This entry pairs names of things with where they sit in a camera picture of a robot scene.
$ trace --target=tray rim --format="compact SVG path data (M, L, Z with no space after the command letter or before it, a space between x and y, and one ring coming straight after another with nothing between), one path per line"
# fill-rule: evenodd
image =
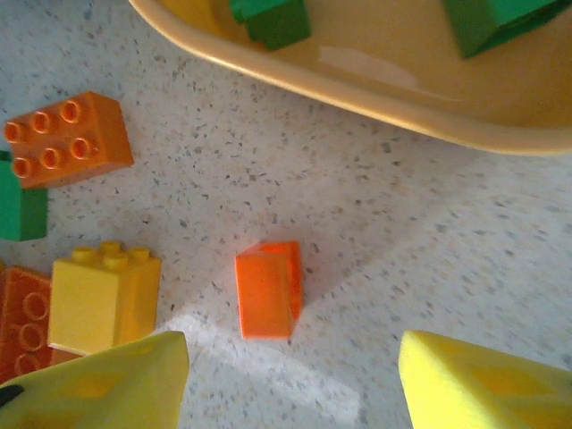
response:
M572 127L525 128L499 125L416 105L356 88L265 55L264 52L208 34L190 26L156 0L130 0L130 3L151 27L181 49L329 105L430 137L499 154L546 156L572 150Z

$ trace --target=speckled countertop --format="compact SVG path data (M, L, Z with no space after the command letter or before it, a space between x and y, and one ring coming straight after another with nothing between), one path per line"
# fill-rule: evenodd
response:
M3 2L0 120L92 89L136 163L50 191L49 271L118 239L164 260L157 327L187 335L181 428L409 428L400 336L424 328L572 369L572 157L496 156L199 60L127 1ZM300 240L291 341L240 338L233 256Z

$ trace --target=terrazzo surface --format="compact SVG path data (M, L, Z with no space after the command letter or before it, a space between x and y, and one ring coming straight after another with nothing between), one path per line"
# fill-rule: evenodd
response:
M0 120L120 100L134 166L49 193L49 272L117 239L164 260L157 328L186 333L180 428L410 428L397 358L421 328L572 370L572 157L497 156L199 60L127 1L2 2ZM233 257L300 240L290 341L240 337Z

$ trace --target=toy block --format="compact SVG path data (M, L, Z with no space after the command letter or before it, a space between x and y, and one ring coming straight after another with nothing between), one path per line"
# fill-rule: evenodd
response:
M41 239L47 232L47 190L22 189L11 165L10 153L0 150L0 239Z
M572 0L443 1L465 58L542 26L572 4Z
M26 268L5 270L0 290L0 383L49 366L50 279Z
M304 0L230 0L234 20L244 23L252 41L274 50L311 34Z
M400 377L415 429L572 428L572 373L407 331Z
M6 272L6 265L0 259L0 297L2 297L2 290L4 289L4 282L5 282L5 272ZM2 316L2 300L0 299L0 316Z
M161 260L117 241L75 248L54 262L48 341L77 355L149 335L155 328Z
M160 333L0 386L13 390L0 422L3 429L176 429L188 374L184 334Z
M55 188L133 164L119 103L85 92L6 122L24 188Z
M242 337L290 337L304 299L299 244L258 244L235 266Z
M69 351L52 349L52 359L50 360L50 366L59 365L63 362L69 362L70 360L77 358L81 358L81 356L76 355L75 353L70 353Z

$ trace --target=orange lego brick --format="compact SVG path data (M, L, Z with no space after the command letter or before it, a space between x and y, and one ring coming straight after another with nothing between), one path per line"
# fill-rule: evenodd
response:
M4 271L6 265L0 259L0 297L2 297L2 288L4 287ZM2 299L0 298L0 311L2 311Z
M50 360L50 366L62 364L64 362L69 362L70 360L81 358L80 355L71 353L69 351L52 349L52 359Z
M235 266L242 337L290 337L304 300L298 242L261 243Z
M14 266L0 290L0 383L49 366L50 279Z
M133 164L119 103L85 92L6 122L20 185L56 188Z

